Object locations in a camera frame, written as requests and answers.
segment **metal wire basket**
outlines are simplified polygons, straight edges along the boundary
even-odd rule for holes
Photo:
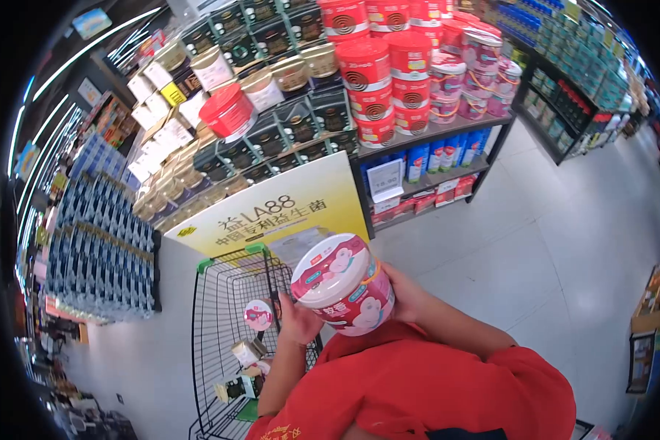
[[[287,265],[270,256],[263,243],[198,264],[191,323],[198,420],[188,431],[190,439],[236,440],[247,434],[252,422],[237,417],[249,399],[238,397],[224,403],[216,397],[214,385],[242,370],[231,352],[236,342],[256,337],[269,350],[267,357],[274,355],[281,331],[276,305],[279,293],[290,293],[291,274]],[[243,319],[245,306],[253,299],[271,299],[274,304],[271,307],[274,323],[266,331],[252,330]],[[315,365],[321,349],[322,341],[318,336],[306,352],[308,368]]]

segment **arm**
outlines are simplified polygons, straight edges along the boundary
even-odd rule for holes
[[[436,342],[488,359],[496,351],[517,347],[505,331],[458,311],[432,296],[411,278],[387,263],[382,263],[394,293],[395,317],[414,322]]]
[[[259,396],[257,414],[276,415],[286,404],[290,392],[305,374],[305,347],[320,332],[323,321],[310,309],[293,304],[285,294],[282,303],[282,331],[276,354]]]

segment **pink container lid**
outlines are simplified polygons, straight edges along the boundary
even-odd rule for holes
[[[437,53],[433,55],[431,69],[448,75],[461,75],[466,72],[466,63],[458,56]]]
[[[306,307],[322,308],[351,294],[364,280],[373,258],[364,244],[360,249],[338,247],[356,237],[336,234],[313,246],[291,277],[291,292]]]

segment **tiled floor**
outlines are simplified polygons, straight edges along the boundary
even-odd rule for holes
[[[660,261],[656,153],[644,128],[555,167],[516,121],[471,204],[381,231],[371,248],[535,349],[572,384],[578,417],[613,430],[632,406],[629,318]],[[185,438],[195,418],[191,294],[202,255],[165,241],[160,258],[164,312],[89,327],[90,346],[68,350],[71,379],[143,440]]]

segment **person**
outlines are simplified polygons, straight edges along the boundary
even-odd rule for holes
[[[560,372],[382,263],[391,320],[336,334],[306,373],[323,322],[280,295],[282,330],[247,440],[565,440],[576,409]]]

